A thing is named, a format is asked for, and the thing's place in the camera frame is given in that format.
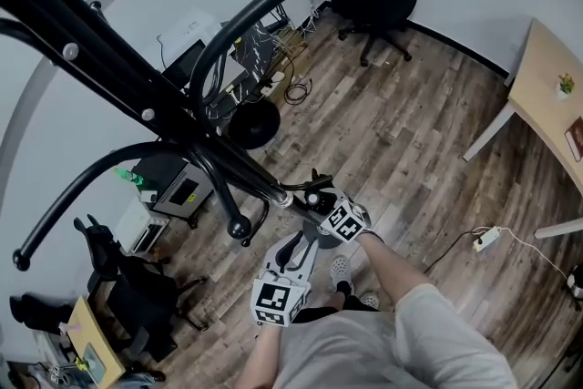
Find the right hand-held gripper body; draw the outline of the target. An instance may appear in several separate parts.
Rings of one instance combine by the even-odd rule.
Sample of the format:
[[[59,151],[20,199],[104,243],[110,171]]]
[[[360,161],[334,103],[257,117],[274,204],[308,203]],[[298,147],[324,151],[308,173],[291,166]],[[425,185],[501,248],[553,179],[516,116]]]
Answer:
[[[326,202],[325,194],[322,194],[322,202],[320,244],[351,243],[359,234],[371,227],[369,213],[363,206],[353,201],[344,201],[337,206],[331,206]]]

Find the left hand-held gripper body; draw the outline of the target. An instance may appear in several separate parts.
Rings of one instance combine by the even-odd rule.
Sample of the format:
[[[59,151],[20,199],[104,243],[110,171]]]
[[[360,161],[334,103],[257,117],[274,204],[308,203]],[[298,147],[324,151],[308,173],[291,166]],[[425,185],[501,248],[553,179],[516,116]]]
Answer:
[[[261,270],[251,294],[251,314],[258,324],[288,327],[307,302],[311,285],[275,271]]]

